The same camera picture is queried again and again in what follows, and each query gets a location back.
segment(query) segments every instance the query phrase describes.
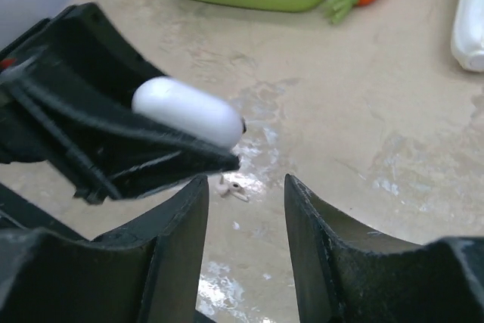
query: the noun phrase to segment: small white object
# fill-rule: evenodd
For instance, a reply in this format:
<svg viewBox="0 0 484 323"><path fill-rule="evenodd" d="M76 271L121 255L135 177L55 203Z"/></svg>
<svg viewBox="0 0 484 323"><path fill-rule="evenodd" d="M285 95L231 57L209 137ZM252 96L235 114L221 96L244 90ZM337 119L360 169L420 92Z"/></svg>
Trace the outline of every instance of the small white object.
<svg viewBox="0 0 484 323"><path fill-rule="evenodd" d="M225 183L224 176L220 176L220 181L215 185L215 190L220 196L224 197L228 192L228 184Z"/></svg>
<svg viewBox="0 0 484 323"><path fill-rule="evenodd" d="M465 70L484 72L484 0L459 0L451 52Z"/></svg>
<svg viewBox="0 0 484 323"><path fill-rule="evenodd" d="M132 110L227 150L245 133L244 119L229 103L171 77L138 87Z"/></svg>
<svg viewBox="0 0 484 323"><path fill-rule="evenodd" d="M245 194L245 190L236 182L227 182L224 176L220 176L219 182L215 185L215 190L221 197L231 194L232 196L242 200L244 202L249 202L248 196Z"/></svg>

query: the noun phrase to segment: black plastic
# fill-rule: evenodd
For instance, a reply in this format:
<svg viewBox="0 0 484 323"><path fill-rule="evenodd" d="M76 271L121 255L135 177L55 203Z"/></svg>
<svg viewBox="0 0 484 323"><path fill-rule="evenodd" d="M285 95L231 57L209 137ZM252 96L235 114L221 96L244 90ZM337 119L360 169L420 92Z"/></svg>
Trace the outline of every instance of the black plastic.
<svg viewBox="0 0 484 323"><path fill-rule="evenodd" d="M0 322L213 323L195 311L206 177L94 241L15 196L0 188Z"/></svg>
<svg viewBox="0 0 484 323"><path fill-rule="evenodd" d="M163 73L95 4L41 22L7 57L16 62L0 73L0 162L48 160L89 203L239 168L229 151L131 112L137 87Z"/></svg>
<svg viewBox="0 0 484 323"><path fill-rule="evenodd" d="M484 238L410 244L347 216L291 175L284 199L302 323L484 321Z"/></svg>

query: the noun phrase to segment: marble surface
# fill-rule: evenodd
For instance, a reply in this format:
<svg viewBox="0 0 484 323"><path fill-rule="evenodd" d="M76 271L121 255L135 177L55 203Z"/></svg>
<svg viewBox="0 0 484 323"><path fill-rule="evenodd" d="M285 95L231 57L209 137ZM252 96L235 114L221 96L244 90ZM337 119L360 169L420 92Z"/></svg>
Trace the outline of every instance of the marble surface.
<svg viewBox="0 0 484 323"><path fill-rule="evenodd" d="M100 4L150 61L228 99L249 203L212 193L198 309L218 322L294 323L283 179L390 235L484 234L482 76L450 54L457 0L378 0L340 26L321 9L250 11L190 0ZM47 164L0 179L88 238L162 203L89 207Z"/></svg>

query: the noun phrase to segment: white capsule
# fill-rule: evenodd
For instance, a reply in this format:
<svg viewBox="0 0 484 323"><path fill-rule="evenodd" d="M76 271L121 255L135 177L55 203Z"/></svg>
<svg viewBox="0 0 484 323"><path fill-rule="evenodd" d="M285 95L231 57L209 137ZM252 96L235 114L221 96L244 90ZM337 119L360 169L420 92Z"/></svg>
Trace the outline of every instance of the white capsule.
<svg viewBox="0 0 484 323"><path fill-rule="evenodd" d="M224 149L232 149L245 133L244 119L229 103L171 77L138 87L132 110Z"/></svg>

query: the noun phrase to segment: red pepper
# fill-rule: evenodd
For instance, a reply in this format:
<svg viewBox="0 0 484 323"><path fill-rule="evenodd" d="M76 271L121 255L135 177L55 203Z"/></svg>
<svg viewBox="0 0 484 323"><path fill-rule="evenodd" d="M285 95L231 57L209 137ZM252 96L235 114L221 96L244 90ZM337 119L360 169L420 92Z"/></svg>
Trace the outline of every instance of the red pepper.
<svg viewBox="0 0 484 323"><path fill-rule="evenodd" d="M0 70L5 70L6 68L10 67L15 62L13 58L5 58L4 60L0 61Z"/></svg>

